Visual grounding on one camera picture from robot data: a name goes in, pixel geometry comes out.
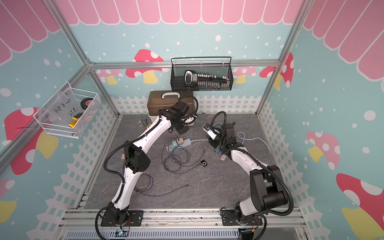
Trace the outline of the teal usb charger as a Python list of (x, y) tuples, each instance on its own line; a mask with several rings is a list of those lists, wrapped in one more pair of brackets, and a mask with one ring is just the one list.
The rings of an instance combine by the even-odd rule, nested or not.
[(174, 148), (177, 148), (178, 147), (178, 143), (176, 140), (172, 140), (172, 145)]

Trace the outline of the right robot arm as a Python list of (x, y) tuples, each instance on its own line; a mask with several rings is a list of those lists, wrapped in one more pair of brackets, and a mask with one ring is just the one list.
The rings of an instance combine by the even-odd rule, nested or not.
[(227, 113), (220, 111), (203, 129), (209, 136), (210, 145), (221, 151), (222, 160), (237, 163), (250, 177), (250, 197), (236, 204), (236, 221), (245, 225), (250, 219), (265, 218), (268, 214), (290, 215), (294, 200), (281, 170), (276, 165), (262, 163), (238, 142), (234, 126), (235, 123), (227, 122)]

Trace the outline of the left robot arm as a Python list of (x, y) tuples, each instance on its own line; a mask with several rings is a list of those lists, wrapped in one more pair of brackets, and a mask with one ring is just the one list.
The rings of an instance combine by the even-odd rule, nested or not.
[[(111, 202), (100, 209), (95, 218), (95, 229), (99, 229), (99, 218), (107, 224), (122, 227), (130, 220), (128, 208), (132, 193), (142, 173), (150, 166), (151, 160), (147, 156), (151, 146), (166, 131), (177, 130), (181, 135), (189, 130), (188, 125), (197, 119), (198, 100), (194, 96), (179, 98), (170, 107), (157, 111), (158, 116), (151, 126), (139, 137), (127, 141), (114, 149), (104, 160), (103, 169), (120, 177), (121, 183)], [(123, 173), (110, 170), (108, 162), (114, 154), (123, 149), (125, 154), (125, 169)]]

